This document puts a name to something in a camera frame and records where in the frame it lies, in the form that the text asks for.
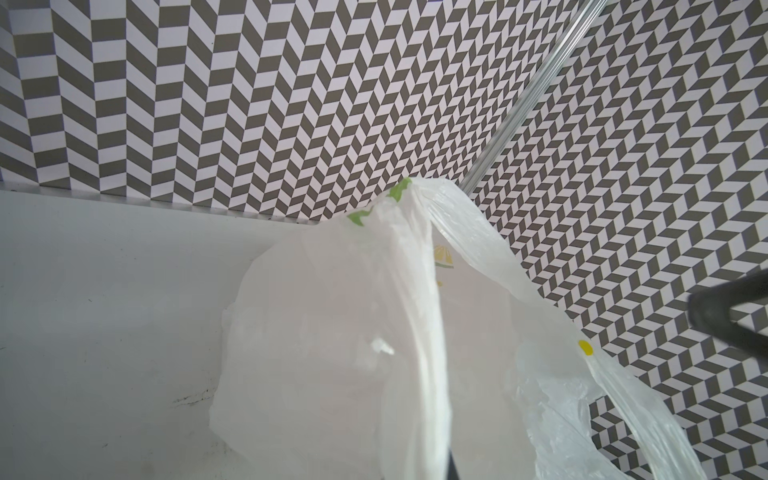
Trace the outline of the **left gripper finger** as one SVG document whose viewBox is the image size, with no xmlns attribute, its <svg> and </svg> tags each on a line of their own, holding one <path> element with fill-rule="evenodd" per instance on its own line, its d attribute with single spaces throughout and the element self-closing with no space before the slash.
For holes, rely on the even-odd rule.
<svg viewBox="0 0 768 480">
<path fill-rule="evenodd" d="M 767 358 L 767 337 L 730 318 L 731 309 L 767 298 L 767 271 L 695 292 L 687 303 L 690 325 L 757 359 Z"/>
</svg>

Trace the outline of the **white plastic bag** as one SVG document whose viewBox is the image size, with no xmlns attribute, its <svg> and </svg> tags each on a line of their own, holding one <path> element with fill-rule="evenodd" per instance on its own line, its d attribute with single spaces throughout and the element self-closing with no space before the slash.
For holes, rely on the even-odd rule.
<svg viewBox="0 0 768 480">
<path fill-rule="evenodd" d="M 655 478 L 705 475 L 661 396 L 445 179 L 277 242 L 222 321 L 210 427 L 265 479 L 619 479 L 592 440 L 601 398 Z"/>
</svg>

